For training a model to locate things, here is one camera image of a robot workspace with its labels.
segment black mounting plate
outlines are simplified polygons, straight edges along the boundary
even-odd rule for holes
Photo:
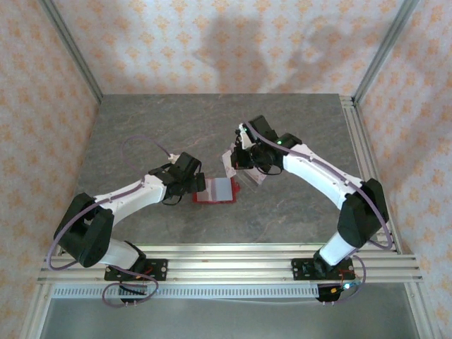
[[[157,281],[166,281],[168,272],[167,259],[146,259],[143,272],[137,272],[156,279]],[[135,275],[130,275],[111,266],[105,269],[105,281],[143,281],[144,278],[137,278]]]
[[[343,259],[335,268],[322,276],[314,267],[313,258],[292,259],[292,273],[294,280],[354,280],[355,270],[351,258]]]

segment orange floral pattern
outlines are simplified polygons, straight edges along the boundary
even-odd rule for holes
[[[0,337],[14,339],[97,104],[38,1],[1,1],[0,27]]]
[[[362,104],[406,247],[452,338],[452,10],[423,1]]]
[[[107,94],[352,95],[402,4],[55,2]]]

